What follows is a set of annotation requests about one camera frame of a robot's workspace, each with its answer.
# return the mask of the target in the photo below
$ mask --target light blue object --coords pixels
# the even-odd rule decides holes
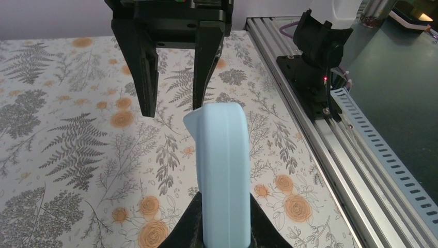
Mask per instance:
[[[196,142],[206,248],[251,243],[248,125],[237,103],[207,103],[184,117]]]

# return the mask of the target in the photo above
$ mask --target floral tablecloth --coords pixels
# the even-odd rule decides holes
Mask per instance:
[[[0,247],[157,247],[197,192],[193,50],[161,49],[141,116],[114,37],[0,41]],[[225,39],[206,102],[248,119],[252,193],[294,247],[354,247],[246,32]]]

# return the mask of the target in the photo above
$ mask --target black holder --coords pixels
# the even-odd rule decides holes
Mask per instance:
[[[202,195],[193,197],[181,219],[159,248],[204,248]],[[249,248],[293,248],[275,229],[251,194],[251,245]]]
[[[111,28],[131,71],[143,116],[154,117],[158,93],[157,48],[195,49],[193,109],[230,35],[233,0],[105,0]]]
[[[277,64],[309,119],[319,120],[330,117],[330,113],[324,111],[328,108],[326,90],[323,84],[319,84],[325,77],[325,71],[309,68],[309,65],[303,61],[300,55],[279,56],[277,57]],[[342,109],[336,104],[336,101],[333,98],[331,98],[331,101],[333,109],[341,114]]]
[[[302,55],[279,56],[277,63],[311,120],[330,117],[324,77],[330,69],[339,66],[343,57],[343,45],[353,29],[331,29],[326,21],[321,24],[306,11],[296,27],[293,42]],[[341,108],[330,96],[333,111],[342,113]]]

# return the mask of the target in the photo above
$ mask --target white device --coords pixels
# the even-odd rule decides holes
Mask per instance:
[[[331,22],[332,29],[347,29],[356,19],[361,3],[362,0],[313,0],[310,15],[322,24]]]

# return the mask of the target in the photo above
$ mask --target gray fern illustration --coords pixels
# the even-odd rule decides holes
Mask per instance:
[[[187,193],[189,194],[190,199],[193,199],[193,197],[195,197],[198,191],[199,191],[198,187],[190,187],[189,189],[187,189]]]
[[[9,148],[6,149],[6,152],[8,155],[5,158],[0,159],[0,178],[4,179],[8,176],[9,170],[8,167],[18,165],[20,163],[20,160],[18,159],[20,152],[32,151],[32,141],[34,141],[35,136],[41,132],[43,129],[39,130],[38,132],[34,133],[31,137],[20,141],[16,144],[11,145]]]
[[[236,70],[234,68],[229,69],[219,73],[219,78],[222,79],[224,83],[229,85],[242,85],[242,82],[246,80],[246,74],[242,70]]]
[[[251,183],[253,180],[257,181],[257,178],[260,178],[267,170],[271,170],[274,174],[274,177],[277,176],[277,169],[273,168],[269,161],[264,163],[261,159],[259,159],[254,162],[254,166],[251,167],[251,174],[249,175]]]
[[[36,43],[33,45],[23,45],[22,49],[12,51],[19,53],[5,62],[11,64],[0,72],[7,72],[6,76],[12,76],[10,79],[18,79],[19,82],[34,84],[35,80],[46,69],[47,62],[53,61],[49,57],[55,56],[45,50],[46,45]]]
[[[137,91],[135,90],[135,84],[133,82],[127,83],[124,86],[124,91],[133,97],[137,96]]]
[[[172,122],[174,119],[174,114],[171,114],[171,115],[166,117],[166,110],[168,109],[168,107],[165,107],[162,104],[163,104],[163,100],[159,100],[157,102],[157,110],[155,111],[157,114],[157,117],[154,118],[153,121],[155,123],[160,124],[162,127],[163,126],[168,127],[172,132],[180,135],[179,133],[177,133],[174,130],[174,124]]]
[[[271,115],[277,117],[278,119],[280,119],[282,121],[285,121],[285,120],[281,119],[278,116],[278,112],[277,112],[277,108],[275,106],[275,103],[272,104],[272,105],[269,105],[267,103],[267,99],[268,98],[267,97],[263,97],[261,92],[256,90],[256,85],[255,85],[254,82],[249,82],[248,83],[248,87],[249,87],[249,92],[251,92],[254,95],[254,97],[255,97],[255,98],[252,98],[251,100],[253,102],[259,104],[259,110],[260,111],[262,111],[264,113],[267,113],[267,114],[271,114]]]
[[[7,40],[0,40],[0,51],[7,51],[7,46],[11,45],[11,43]]]
[[[59,85],[63,83],[65,79],[71,74],[73,61],[69,61],[69,55],[65,55],[64,53],[56,54],[56,69],[59,71],[58,73],[53,74],[59,80]]]
[[[229,37],[224,40],[226,48],[234,47],[236,56],[242,59],[242,63],[248,67],[253,67],[253,59],[249,55],[249,50],[244,46],[245,38],[239,36],[238,33],[231,32]]]
[[[272,78],[268,75],[268,72],[266,71],[263,63],[257,63],[255,67],[257,68],[259,75],[262,78],[261,90],[265,93],[276,92],[276,88],[272,81]]]
[[[62,191],[47,202],[45,186],[14,196],[0,213],[0,247],[59,248],[58,239],[82,219],[79,194]]]
[[[156,162],[160,165],[157,171],[158,182],[160,182],[158,189],[160,189],[160,196],[167,194],[167,190],[174,184],[174,178],[169,174],[169,168],[175,170],[180,164],[175,151],[178,149],[177,140],[173,135],[166,135],[165,144],[161,144],[157,148]]]
[[[183,50],[184,53],[184,58],[187,58],[188,61],[186,62],[186,64],[188,66],[194,66],[195,65],[195,52],[193,50],[190,49],[185,49]]]
[[[76,55],[73,63],[77,64],[77,66],[73,69],[68,79],[69,91],[82,91],[88,86],[88,80],[101,80],[105,78],[105,72],[99,68],[101,58],[100,54],[93,53],[93,49],[89,52],[81,52]]]
[[[175,93],[174,98],[169,103],[179,102],[177,107],[186,107],[184,111],[192,110],[192,91],[193,91],[193,71],[191,68],[185,68],[180,71],[173,71],[172,73],[176,73],[174,76],[170,76],[166,79],[176,80],[173,82],[166,93],[170,92],[173,89],[178,89]],[[212,90],[214,88],[207,86],[207,92],[205,94],[204,101],[213,100],[211,96],[212,93],[209,93],[208,90]]]
[[[84,231],[84,235],[81,237],[82,240],[90,237],[93,232],[95,232],[94,241],[92,243],[93,248],[106,248],[111,247],[110,245],[104,243],[104,236],[108,234],[112,234],[113,230],[109,224],[107,224],[107,219],[100,219],[93,208],[93,206],[85,201],[90,208],[92,209],[92,213],[89,217],[90,223],[88,224],[87,229]]]
[[[117,42],[116,37],[111,38],[111,41],[115,43],[114,48],[120,51],[119,43]]]
[[[274,144],[280,148],[280,158],[286,163],[286,169],[289,169],[289,174],[295,173],[295,168],[298,167],[298,162],[289,152],[296,150],[296,144],[289,138],[289,130],[286,126],[279,122],[274,122],[277,130],[272,132],[274,138]]]
[[[343,248],[344,244],[337,242],[335,236],[332,234],[332,231],[329,226],[329,220],[330,220],[330,216],[327,218],[327,221],[325,222],[324,225],[311,226],[313,232],[312,235],[308,237],[301,237],[302,233],[299,228],[294,227],[294,229],[292,229],[291,227],[288,227],[289,233],[286,234],[286,237],[295,240],[293,247],[306,248],[308,247],[308,244],[312,245],[312,247],[319,247],[321,243],[320,238],[323,234],[325,234],[325,241],[330,244],[326,247]]]
[[[0,138],[6,133],[13,139],[32,133],[41,124],[35,114],[44,106],[45,95],[40,89],[27,90],[17,96],[15,103],[4,105],[0,109]]]
[[[319,175],[319,171],[318,171],[316,165],[312,165],[312,167],[310,167],[309,173],[312,175],[312,180],[313,180],[314,184],[319,185],[323,188],[325,183],[321,179],[321,176]]]
[[[246,106],[246,104],[244,102],[241,102],[236,98],[231,98],[227,93],[224,93],[224,92],[219,94],[219,96],[216,98],[216,102],[235,102],[235,103],[238,103],[242,107]]]
[[[133,135],[125,133],[115,135],[111,147],[115,157],[110,158],[102,166],[103,172],[97,179],[97,186],[105,189],[99,204],[109,200],[111,204],[125,199],[129,193],[138,188],[138,184],[130,177],[141,166],[140,157],[150,153],[157,145],[156,138],[160,129],[141,122]],[[112,195],[108,195],[116,180],[124,179],[122,187]]]
[[[253,111],[250,111],[247,116],[249,144],[251,145],[249,155],[254,158],[263,152],[263,146],[260,143],[268,137],[270,131],[268,117]]]
[[[157,49],[158,54],[158,73],[164,74],[167,69],[167,52],[164,49]]]
[[[99,168],[95,166],[102,160],[99,156],[104,154],[97,151],[96,148],[108,145],[98,140],[98,138],[106,136],[107,133],[94,127],[92,122],[95,118],[88,118],[89,115],[90,113],[86,113],[74,118],[62,119],[61,121],[67,122],[66,125],[49,130],[49,132],[63,131],[63,133],[51,141],[42,152],[55,146],[59,146],[59,148],[46,163],[39,167],[46,168],[56,165],[46,176],[64,171],[54,182],[70,179],[67,185],[73,184],[74,189],[85,191],[88,190],[93,171]]]

